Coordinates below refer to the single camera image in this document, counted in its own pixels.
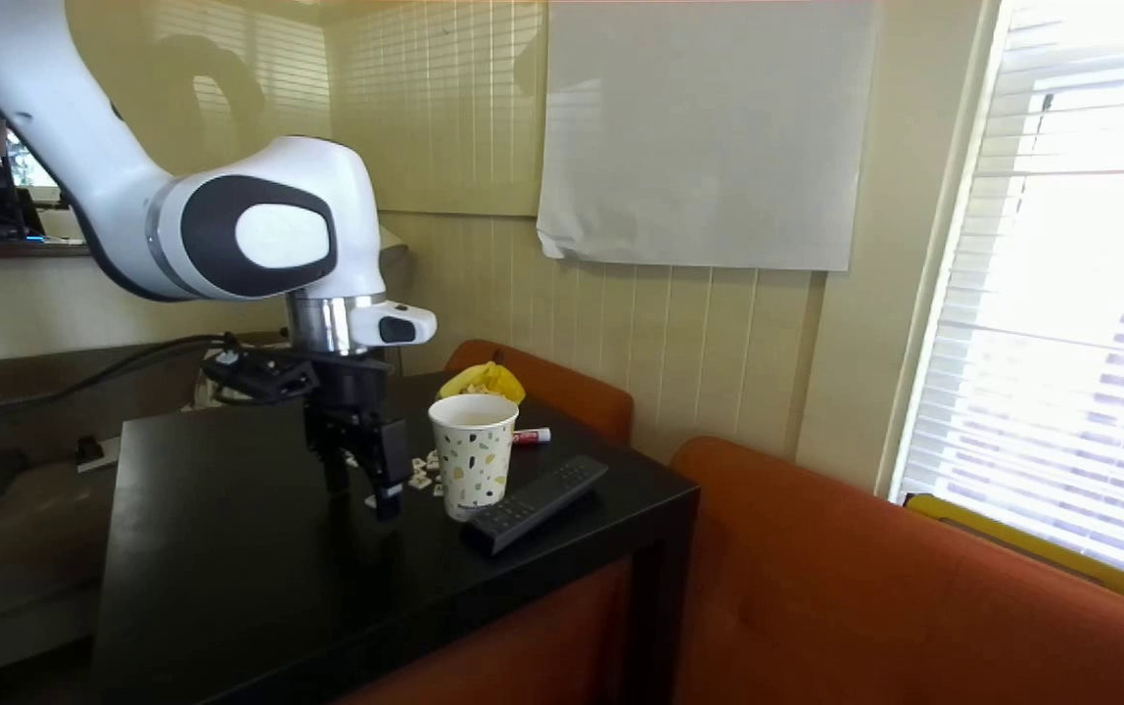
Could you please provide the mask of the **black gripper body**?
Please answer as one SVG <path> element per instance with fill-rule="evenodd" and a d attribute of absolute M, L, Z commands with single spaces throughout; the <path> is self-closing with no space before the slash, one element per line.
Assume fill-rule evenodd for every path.
<path fill-rule="evenodd" d="M 404 405 L 393 366 L 380 354 L 318 356 L 318 387 L 307 400 L 311 442 L 324 468 L 324 452 L 340 447 L 354 469 L 404 477 Z"/>

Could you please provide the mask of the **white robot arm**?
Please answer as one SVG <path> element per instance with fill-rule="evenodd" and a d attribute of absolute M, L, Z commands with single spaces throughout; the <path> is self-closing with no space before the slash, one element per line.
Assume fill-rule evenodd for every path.
<path fill-rule="evenodd" d="M 68 0 L 0 0 L 0 118 L 54 177 L 94 263 L 156 304 L 290 305 L 302 391 L 332 493 L 345 461 L 393 516 L 408 490 L 404 421 L 387 405 L 387 348 L 426 345 L 440 318 L 393 304 L 366 161 L 337 140 L 275 139 L 232 164 L 172 177 L 135 139 L 81 65 Z"/>

